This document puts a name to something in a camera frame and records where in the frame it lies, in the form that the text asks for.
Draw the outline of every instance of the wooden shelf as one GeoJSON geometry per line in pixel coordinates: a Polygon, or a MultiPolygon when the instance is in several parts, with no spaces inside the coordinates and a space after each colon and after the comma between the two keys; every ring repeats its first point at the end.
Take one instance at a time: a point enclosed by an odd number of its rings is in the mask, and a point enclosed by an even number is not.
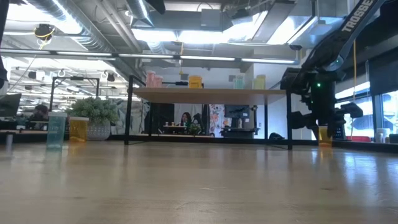
{"type": "Polygon", "coordinates": [[[264,105],[286,95],[285,90],[232,90],[189,88],[134,88],[133,93],[152,103],[264,105]]]}

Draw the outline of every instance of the pink container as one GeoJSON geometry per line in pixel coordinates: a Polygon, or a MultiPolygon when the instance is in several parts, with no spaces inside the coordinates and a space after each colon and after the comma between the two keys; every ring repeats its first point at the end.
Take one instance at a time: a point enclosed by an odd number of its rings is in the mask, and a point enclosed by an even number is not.
{"type": "Polygon", "coordinates": [[[147,83],[146,87],[154,87],[154,80],[155,80],[155,72],[154,71],[147,71],[147,83]]]}
{"type": "Polygon", "coordinates": [[[155,75],[153,86],[154,88],[162,88],[163,77],[160,75],[155,75]]]}

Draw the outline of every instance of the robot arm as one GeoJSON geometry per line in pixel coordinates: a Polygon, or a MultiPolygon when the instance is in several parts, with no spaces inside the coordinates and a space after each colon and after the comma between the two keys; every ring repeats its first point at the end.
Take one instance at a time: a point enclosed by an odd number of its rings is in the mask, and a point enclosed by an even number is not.
{"type": "Polygon", "coordinates": [[[324,38],[310,53],[298,73],[285,72],[280,88],[302,97],[310,114],[292,113],[292,127],[306,126],[318,135],[318,125],[328,126],[328,135],[345,123],[344,114],[352,118],[363,116],[362,110],[354,103],[343,109],[335,109],[335,85],[345,74],[339,71],[345,61],[354,39],[364,29],[374,13],[385,0],[359,0],[353,11],[338,30],[324,38]]]}

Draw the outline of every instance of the computer monitor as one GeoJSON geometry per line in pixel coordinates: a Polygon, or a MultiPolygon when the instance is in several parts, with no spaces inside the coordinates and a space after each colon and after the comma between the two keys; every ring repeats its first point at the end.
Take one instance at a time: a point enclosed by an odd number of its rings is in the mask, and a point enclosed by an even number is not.
{"type": "Polygon", "coordinates": [[[249,118],[249,105],[225,105],[225,118],[249,118]]]}
{"type": "Polygon", "coordinates": [[[21,94],[0,95],[0,117],[13,117],[18,112],[21,94]]]}

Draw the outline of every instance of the red object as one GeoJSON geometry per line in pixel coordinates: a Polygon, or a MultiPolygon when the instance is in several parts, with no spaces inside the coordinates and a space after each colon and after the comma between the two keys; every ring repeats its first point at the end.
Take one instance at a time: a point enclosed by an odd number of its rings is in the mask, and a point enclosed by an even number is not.
{"type": "Polygon", "coordinates": [[[370,137],[367,136],[353,136],[351,139],[351,136],[346,137],[347,140],[352,140],[352,141],[360,141],[360,142],[372,142],[370,137]]]}

